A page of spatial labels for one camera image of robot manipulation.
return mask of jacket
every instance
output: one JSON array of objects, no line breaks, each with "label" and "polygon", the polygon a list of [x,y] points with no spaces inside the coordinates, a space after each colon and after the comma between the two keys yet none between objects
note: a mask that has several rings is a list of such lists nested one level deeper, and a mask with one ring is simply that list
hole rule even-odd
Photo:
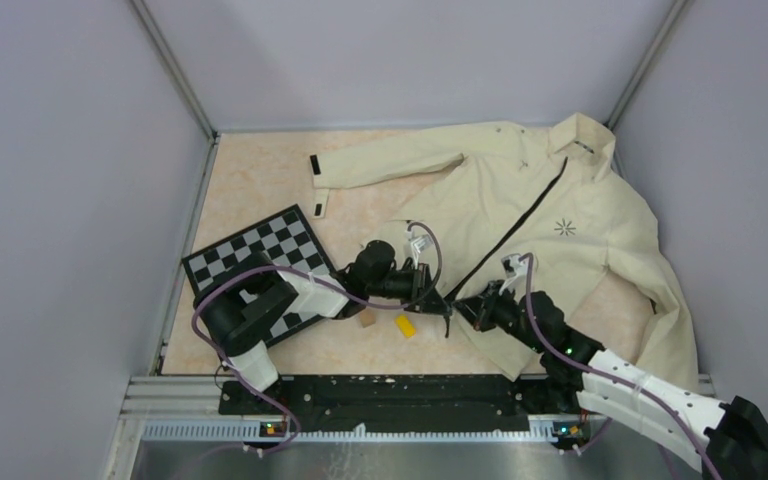
[{"label": "jacket", "polygon": [[[314,211],[325,214],[329,189],[456,165],[404,204],[374,238],[399,252],[406,221],[429,225],[443,254],[438,290],[449,299],[475,295],[488,281],[504,278],[504,256],[533,252],[534,290],[546,291],[567,316],[610,269],[653,301],[636,364],[696,390],[690,313],[659,251],[655,216],[611,170],[614,145],[607,128],[582,114],[551,128],[501,121],[418,130],[312,156]],[[423,254],[423,261],[431,256]],[[428,262],[433,271],[436,259]],[[457,313],[453,322],[510,379],[535,355],[501,329],[476,332]]]}]

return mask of checkerboard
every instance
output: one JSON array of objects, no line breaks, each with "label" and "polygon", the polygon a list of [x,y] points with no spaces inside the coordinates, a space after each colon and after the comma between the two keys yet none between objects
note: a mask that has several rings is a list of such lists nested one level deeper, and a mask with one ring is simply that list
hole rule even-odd
[{"label": "checkerboard", "polygon": [[[213,279],[246,258],[252,252],[265,252],[275,265],[293,267],[303,272],[327,275],[334,271],[331,259],[313,233],[298,205],[223,238],[185,257],[181,262],[193,291],[198,295]],[[256,297],[237,291],[245,302]],[[288,313],[272,326],[267,346],[275,345],[320,320],[319,315]]]}]

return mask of logo on jacket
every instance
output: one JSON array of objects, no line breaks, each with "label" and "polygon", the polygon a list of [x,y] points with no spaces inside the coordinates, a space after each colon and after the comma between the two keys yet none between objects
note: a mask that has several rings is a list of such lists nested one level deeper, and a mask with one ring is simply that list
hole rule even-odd
[{"label": "logo on jacket", "polygon": [[564,235],[566,237],[575,235],[575,227],[572,226],[572,220],[562,218],[560,222],[555,222],[555,225],[558,226],[558,228],[555,229],[555,231],[558,232],[558,235]]}]

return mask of zipper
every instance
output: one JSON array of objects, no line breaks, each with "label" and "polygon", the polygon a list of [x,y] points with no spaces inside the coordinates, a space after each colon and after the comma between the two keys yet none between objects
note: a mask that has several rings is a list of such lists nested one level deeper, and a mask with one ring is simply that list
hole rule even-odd
[{"label": "zipper", "polygon": [[543,202],[543,200],[546,198],[546,195],[549,194],[549,192],[552,190],[552,188],[558,183],[558,180],[561,179],[561,175],[564,174],[564,170],[567,169],[567,159],[569,157],[564,158],[564,164],[561,166],[561,171],[558,173],[558,175],[552,179],[551,182],[549,182],[549,185],[546,185],[546,189],[543,190],[543,192],[540,194],[539,197],[537,197],[537,200],[534,201],[534,204],[531,205],[531,207],[525,211],[525,213],[522,214],[522,216],[519,217],[519,219],[514,223],[514,225],[505,233],[505,235],[502,237],[501,240],[492,248],[489,252],[487,252],[487,255],[484,255],[484,258],[481,259],[480,262],[478,262],[478,265],[475,266],[467,275],[463,278],[457,285],[455,285],[455,288],[453,288],[448,295],[446,295],[446,301],[454,301],[455,297],[458,295],[458,292],[461,291],[464,285],[466,285],[466,282],[469,281],[470,278],[472,278],[475,273],[481,269],[481,267],[484,266],[484,264],[487,262],[487,260],[490,259],[490,257],[493,256],[494,253],[496,253],[500,248],[502,248],[502,245],[505,244],[513,235],[516,233],[517,230],[522,228],[523,224],[525,224],[525,221],[528,220],[528,217],[531,216],[532,213],[534,213],[535,210],[537,210],[537,207],[540,206],[540,204]]}]

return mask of cream jacket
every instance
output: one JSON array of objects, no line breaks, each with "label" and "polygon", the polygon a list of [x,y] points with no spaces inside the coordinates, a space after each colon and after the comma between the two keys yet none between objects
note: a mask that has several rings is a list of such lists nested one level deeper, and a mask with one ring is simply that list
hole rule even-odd
[{"label": "cream jacket", "polygon": [[[690,313],[658,249],[657,220],[611,170],[614,142],[608,129],[582,114],[552,128],[488,122],[419,130],[311,157],[316,210],[324,214],[328,189],[457,164],[406,203],[375,238],[399,252],[406,220],[428,224],[443,251],[438,290],[450,299],[475,295],[488,281],[504,278],[502,257],[533,252],[535,290],[546,291],[567,318],[610,269],[655,305],[637,365],[696,390]],[[423,260],[430,257],[423,254]],[[436,268],[436,260],[428,261]],[[498,328],[476,332],[457,313],[453,323],[511,379],[535,355]]]}]

